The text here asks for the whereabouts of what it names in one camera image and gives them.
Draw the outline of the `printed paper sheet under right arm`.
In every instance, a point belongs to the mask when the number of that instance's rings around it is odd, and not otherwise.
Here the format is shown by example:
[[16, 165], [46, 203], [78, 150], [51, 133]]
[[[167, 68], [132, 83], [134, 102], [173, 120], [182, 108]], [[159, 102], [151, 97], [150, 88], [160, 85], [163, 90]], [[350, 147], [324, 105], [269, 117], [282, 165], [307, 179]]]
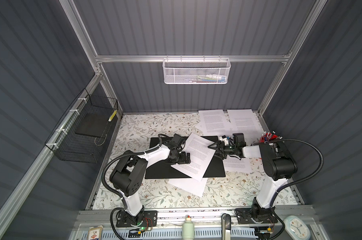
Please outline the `printed paper sheet under right arm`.
[[252, 172], [250, 159], [238, 159], [235, 157], [227, 157], [223, 160], [224, 169], [226, 172], [238, 172], [249, 174]]

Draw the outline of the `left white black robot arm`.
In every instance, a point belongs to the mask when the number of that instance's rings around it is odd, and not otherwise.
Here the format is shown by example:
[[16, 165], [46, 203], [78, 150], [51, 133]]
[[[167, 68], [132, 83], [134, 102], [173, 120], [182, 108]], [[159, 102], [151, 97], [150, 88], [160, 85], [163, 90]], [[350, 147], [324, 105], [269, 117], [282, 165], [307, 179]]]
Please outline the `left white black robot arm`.
[[147, 167], [161, 161], [169, 165], [191, 163], [190, 153], [183, 151], [186, 144], [184, 137], [158, 134], [158, 138], [159, 143], [155, 147], [137, 153], [126, 151], [111, 160], [102, 172], [103, 186], [122, 199], [125, 212], [132, 217], [141, 216], [144, 212], [138, 190]]

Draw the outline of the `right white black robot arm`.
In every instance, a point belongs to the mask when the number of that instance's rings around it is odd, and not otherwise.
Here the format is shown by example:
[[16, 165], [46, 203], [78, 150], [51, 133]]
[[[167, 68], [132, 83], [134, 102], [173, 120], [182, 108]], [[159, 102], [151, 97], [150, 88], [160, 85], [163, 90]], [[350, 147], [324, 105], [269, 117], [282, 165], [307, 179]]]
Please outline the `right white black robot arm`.
[[232, 138], [220, 137], [218, 141], [208, 146], [218, 152], [220, 158], [228, 156], [239, 160], [245, 158], [260, 158], [264, 172], [267, 175], [262, 189], [255, 197], [250, 215], [254, 220], [272, 214], [275, 195], [279, 187], [285, 185], [297, 172], [297, 165], [281, 137], [272, 137], [262, 142], [247, 145], [242, 133], [233, 134]]

